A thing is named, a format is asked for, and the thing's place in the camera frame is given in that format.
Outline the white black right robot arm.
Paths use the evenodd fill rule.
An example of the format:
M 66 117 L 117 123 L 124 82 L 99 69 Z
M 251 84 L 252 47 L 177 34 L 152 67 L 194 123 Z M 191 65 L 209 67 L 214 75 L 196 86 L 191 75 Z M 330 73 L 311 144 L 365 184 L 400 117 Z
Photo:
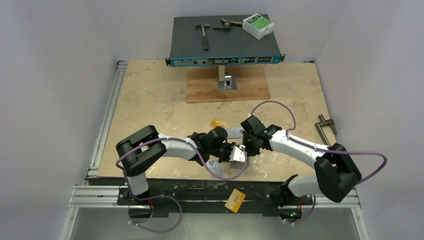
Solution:
M 292 204 L 307 195 L 324 195 L 340 203 L 362 180 L 362 174 L 346 148 L 315 144 L 287 133 L 277 125 L 265 126 L 251 115 L 241 122 L 246 150 L 258 155 L 261 149 L 288 155 L 314 170 L 311 175 L 294 174 L 280 185 L 280 205 Z

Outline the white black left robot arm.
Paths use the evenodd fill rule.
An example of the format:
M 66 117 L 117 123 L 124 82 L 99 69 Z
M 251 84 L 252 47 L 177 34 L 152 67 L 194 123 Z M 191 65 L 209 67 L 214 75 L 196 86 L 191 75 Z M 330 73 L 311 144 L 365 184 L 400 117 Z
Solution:
M 215 127 L 208 133 L 193 132 L 186 138 L 170 137 L 147 125 L 119 141 L 115 149 L 129 183 L 129 197 L 138 205 L 149 199 L 146 171 L 160 158 L 180 158 L 204 166 L 210 157 L 228 162 L 235 142 L 228 141 L 228 133 Z

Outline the grey card holder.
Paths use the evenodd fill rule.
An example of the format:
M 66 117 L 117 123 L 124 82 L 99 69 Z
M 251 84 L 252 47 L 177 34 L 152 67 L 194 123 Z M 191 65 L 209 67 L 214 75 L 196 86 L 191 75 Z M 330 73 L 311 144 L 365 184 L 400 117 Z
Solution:
M 249 166 L 249 160 L 244 160 L 244 161 L 231 161 L 230 162 L 230 167 L 232 169 L 238 169 L 241 170 L 243 168 L 247 169 L 247 167 Z

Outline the single silver credit card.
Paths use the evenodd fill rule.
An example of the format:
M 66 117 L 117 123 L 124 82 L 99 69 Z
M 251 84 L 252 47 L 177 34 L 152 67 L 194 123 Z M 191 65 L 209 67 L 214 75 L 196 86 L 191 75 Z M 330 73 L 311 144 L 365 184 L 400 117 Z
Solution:
M 209 160 L 206 164 L 208 168 L 213 172 L 213 174 L 210 175 L 211 180 L 220 180 L 216 177 L 216 175 L 219 177 L 223 177 L 223 172 L 218 159 Z

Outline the single orange credit card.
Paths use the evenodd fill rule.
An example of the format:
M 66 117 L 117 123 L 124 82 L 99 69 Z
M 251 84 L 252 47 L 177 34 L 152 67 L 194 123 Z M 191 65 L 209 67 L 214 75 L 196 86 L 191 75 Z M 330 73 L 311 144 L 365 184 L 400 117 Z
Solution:
M 245 200 L 246 194 L 242 193 L 238 189 L 234 189 L 230 196 L 228 197 L 225 207 L 232 211 L 233 213 L 237 213 Z

